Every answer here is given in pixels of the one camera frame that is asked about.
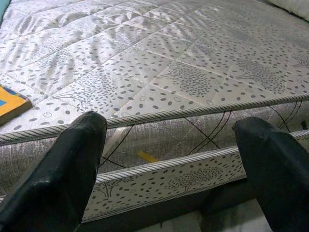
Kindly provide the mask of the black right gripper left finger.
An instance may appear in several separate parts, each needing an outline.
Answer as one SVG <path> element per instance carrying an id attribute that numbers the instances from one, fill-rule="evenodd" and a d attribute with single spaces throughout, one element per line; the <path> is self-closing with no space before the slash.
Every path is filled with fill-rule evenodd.
<path id="1" fill-rule="evenodd" d="M 1 202 L 1 231 L 76 231 L 96 181 L 106 133 L 106 119 L 93 111 L 62 131 Z"/>

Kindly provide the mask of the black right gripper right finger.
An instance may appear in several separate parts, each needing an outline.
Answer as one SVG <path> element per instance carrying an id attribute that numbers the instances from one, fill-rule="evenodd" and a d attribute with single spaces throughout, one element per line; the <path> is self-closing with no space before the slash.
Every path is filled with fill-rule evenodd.
<path id="1" fill-rule="evenodd" d="M 274 232 L 309 230 L 309 154 L 292 135 L 249 117 L 234 125 L 247 179 Z"/>

